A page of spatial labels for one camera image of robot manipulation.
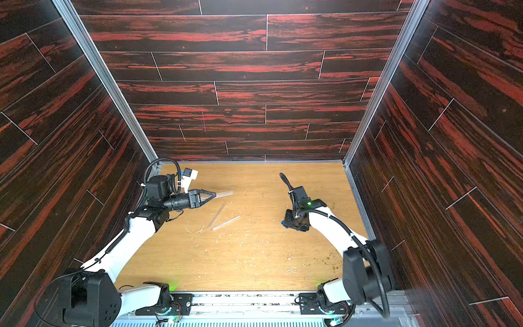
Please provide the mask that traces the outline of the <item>clear glass test tube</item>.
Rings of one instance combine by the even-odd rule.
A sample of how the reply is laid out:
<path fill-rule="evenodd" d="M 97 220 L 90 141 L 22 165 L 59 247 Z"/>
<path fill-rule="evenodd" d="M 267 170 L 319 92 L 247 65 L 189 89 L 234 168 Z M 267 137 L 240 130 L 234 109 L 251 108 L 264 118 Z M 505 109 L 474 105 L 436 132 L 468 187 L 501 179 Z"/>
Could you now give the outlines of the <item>clear glass test tube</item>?
<path fill-rule="evenodd" d="M 219 193 L 216 193 L 216 198 L 224 198 L 224 197 L 232 196 L 233 194 L 234 194 L 233 191 L 219 192 Z"/>

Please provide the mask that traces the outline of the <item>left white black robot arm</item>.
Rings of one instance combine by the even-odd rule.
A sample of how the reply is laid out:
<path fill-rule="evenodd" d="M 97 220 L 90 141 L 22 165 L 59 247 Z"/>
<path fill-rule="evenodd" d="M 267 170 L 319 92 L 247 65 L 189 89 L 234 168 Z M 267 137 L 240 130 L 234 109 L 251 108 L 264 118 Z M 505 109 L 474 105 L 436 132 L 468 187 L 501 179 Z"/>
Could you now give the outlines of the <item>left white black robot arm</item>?
<path fill-rule="evenodd" d="M 115 286 L 120 272 L 133 255 L 164 223 L 170 212 L 204 206 L 216 193 L 189 189 L 192 170 L 176 175 L 157 175 L 146 180 L 137 208 L 125 218 L 123 229 L 78 270 L 66 273 L 58 286 L 58 310 L 62 324 L 111 326 L 125 314 L 147 309 L 155 316 L 174 309 L 166 283 L 146 282 L 129 290 Z"/>

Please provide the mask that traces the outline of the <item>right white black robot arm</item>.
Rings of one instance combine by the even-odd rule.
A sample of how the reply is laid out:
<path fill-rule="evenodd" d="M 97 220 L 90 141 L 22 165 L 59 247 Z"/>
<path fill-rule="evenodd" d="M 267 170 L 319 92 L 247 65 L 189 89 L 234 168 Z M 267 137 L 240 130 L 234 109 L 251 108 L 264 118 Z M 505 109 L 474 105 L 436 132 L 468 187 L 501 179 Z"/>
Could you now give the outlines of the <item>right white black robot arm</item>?
<path fill-rule="evenodd" d="M 389 318 L 388 292 L 396 287 L 385 245 L 354 232 L 336 217 L 327 204 L 311 199 L 303 187 L 287 186 L 292 208 L 285 213 L 285 228 L 320 232 L 342 257 L 342 277 L 320 284 L 314 304 L 332 313 L 339 305 L 368 303 L 384 318 Z"/>

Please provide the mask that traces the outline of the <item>clear test tube middle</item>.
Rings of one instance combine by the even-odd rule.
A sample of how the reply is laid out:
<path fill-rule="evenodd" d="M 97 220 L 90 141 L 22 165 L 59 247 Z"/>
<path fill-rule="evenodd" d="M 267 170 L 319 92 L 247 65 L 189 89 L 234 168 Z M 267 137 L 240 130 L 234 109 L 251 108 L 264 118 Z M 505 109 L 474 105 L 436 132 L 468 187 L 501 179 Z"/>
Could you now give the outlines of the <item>clear test tube middle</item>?
<path fill-rule="evenodd" d="M 226 207 L 226 203 L 223 203 L 222 206 L 220 207 L 220 209 L 216 212 L 215 216 L 211 219 L 210 223 L 208 224 L 207 230 L 211 229 L 211 227 L 213 226 L 213 224 L 215 223 L 215 221 L 217 220 L 217 218 L 219 217 L 219 215 L 221 214 L 221 212 L 224 210 L 225 207 Z"/>

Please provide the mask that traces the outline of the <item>clear test tube lower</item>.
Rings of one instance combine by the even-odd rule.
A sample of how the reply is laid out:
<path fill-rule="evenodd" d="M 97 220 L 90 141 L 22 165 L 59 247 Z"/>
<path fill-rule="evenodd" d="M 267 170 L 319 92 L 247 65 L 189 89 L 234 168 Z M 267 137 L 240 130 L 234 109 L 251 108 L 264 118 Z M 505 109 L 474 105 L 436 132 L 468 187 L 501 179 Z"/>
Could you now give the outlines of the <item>clear test tube lower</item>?
<path fill-rule="evenodd" d="M 232 218 L 232 219 L 230 219 L 230 220 L 228 220 L 228 221 L 226 221 L 226 222 L 223 222 L 223 223 L 221 223 L 220 225 L 218 225 L 218 226 L 216 226 L 216 227 L 213 227 L 213 228 L 212 228 L 212 231 L 219 230 L 219 229 L 221 229 L 221 228 L 224 228 L 224 227 L 226 227 L 226 226 L 229 226 L 231 223 L 233 223 L 233 222 L 239 220 L 240 218 L 241 218 L 241 216 L 239 215 L 239 216 L 236 216 L 236 217 L 234 217 L 234 218 Z"/>

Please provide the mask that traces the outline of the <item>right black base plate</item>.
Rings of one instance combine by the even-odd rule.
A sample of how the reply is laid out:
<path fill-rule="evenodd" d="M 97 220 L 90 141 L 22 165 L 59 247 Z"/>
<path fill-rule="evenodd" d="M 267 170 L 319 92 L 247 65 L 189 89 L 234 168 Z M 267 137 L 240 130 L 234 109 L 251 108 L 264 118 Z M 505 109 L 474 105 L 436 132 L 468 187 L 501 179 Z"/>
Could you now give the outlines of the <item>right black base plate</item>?
<path fill-rule="evenodd" d="M 315 292 L 299 293 L 294 299 L 302 316 L 311 315 L 348 315 L 353 305 L 347 301 L 328 305 L 326 302 L 321 306 L 320 297 Z"/>

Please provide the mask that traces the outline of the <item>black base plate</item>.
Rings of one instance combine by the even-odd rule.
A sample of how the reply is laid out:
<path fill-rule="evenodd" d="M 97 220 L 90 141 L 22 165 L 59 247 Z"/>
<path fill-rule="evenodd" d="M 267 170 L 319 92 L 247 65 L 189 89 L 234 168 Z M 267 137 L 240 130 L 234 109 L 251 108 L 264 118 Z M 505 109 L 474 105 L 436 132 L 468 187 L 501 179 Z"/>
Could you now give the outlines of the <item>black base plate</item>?
<path fill-rule="evenodd" d="M 188 316 L 191 313 L 193 294 L 171 293 L 170 302 L 162 307 L 155 305 L 144 307 L 135 311 L 136 316 Z"/>
<path fill-rule="evenodd" d="M 299 293 L 294 299 L 302 316 L 311 315 L 348 315 L 353 305 L 347 301 L 328 305 L 326 302 L 321 306 L 320 297 L 315 292 Z"/>

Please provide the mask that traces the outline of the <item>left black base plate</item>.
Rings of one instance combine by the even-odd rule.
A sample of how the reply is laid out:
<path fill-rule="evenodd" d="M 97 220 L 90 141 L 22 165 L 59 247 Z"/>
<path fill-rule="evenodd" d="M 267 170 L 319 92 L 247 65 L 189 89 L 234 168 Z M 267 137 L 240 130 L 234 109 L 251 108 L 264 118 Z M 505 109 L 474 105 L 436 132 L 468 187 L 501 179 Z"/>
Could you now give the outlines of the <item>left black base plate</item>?
<path fill-rule="evenodd" d="M 162 307 L 155 305 L 144 307 L 135 311 L 136 316 L 188 316 L 191 313 L 193 294 L 171 293 L 170 302 Z"/>

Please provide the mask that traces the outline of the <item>aluminium front rail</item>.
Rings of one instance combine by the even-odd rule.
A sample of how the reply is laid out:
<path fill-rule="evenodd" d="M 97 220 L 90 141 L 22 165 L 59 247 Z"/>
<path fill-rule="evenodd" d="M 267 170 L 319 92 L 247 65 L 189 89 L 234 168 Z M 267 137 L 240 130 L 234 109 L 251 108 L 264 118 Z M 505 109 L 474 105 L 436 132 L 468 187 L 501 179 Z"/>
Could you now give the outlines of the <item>aluminium front rail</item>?
<path fill-rule="evenodd" d="M 403 292 L 389 294 L 389 318 L 368 303 L 348 315 L 302 316 L 294 299 L 303 292 L 193 292 L 188 316 L 136 316 L 135 310 L 117 317 L 110 312 L 102 316 L 102 326 L 420 326 Z"/>

